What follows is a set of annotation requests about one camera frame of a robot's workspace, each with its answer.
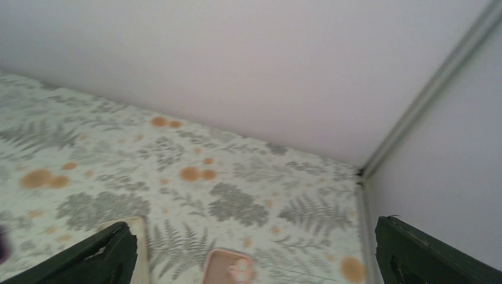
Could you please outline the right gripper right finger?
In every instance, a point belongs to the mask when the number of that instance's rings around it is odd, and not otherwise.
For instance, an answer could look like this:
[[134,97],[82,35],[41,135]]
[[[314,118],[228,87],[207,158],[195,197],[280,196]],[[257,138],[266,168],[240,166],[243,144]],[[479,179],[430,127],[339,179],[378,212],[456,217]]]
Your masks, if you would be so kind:
[[376,260],[384,283],[501,283],[501,271],[399,220],[380,216]]

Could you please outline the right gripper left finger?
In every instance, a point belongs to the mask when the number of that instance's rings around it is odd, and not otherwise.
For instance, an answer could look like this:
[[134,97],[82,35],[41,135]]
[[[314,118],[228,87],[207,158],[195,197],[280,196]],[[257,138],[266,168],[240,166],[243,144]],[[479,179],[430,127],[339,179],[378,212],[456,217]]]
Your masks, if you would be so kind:
[[137,249],[127,223],[116,222],[3,283],[130,283]]

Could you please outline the beige phone case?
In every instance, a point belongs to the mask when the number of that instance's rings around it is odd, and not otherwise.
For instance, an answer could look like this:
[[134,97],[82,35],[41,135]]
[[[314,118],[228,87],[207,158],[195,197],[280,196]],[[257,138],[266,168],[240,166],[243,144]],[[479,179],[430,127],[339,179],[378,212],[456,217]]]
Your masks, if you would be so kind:
[[125,222],[132,235],[137,239],[137,260],[131,278],[131,284],[150,284],[150,269],[148,260],[148,246],[147,246],[147,228],[146,222],[141,216],[121,218],[103,222],[97,227],[97,231],[102,231],[105,228],[116,222]]

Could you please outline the pink phone case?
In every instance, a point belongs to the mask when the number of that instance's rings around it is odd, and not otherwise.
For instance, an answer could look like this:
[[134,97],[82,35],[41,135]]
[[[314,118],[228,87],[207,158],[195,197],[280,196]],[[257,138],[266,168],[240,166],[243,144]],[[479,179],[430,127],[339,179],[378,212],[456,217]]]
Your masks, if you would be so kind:
[[251,284],[254,261],[246,253],[215,248],[205,262],[202,284]]

